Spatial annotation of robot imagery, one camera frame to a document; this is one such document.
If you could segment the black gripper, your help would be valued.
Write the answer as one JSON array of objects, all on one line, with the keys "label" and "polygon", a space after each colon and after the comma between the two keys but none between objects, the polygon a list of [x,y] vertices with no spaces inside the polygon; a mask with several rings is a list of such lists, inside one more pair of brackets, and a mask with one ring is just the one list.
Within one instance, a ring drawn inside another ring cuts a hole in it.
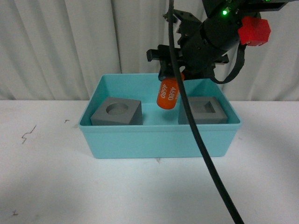
[{"label": "black gripper", "polygon": [[[174,49],[178,65],[189,72],[202,72],[205,79],[213,79],[215,65],[229,62],[226,52],[211,44],[204,34],[204,23],[191,13],[174,10],[173,24],[178,26],[177,33],[181,34],[178,40],[180,47]],[[158,80],[174,78],[171,61],[160,60],[159,63]]]}]

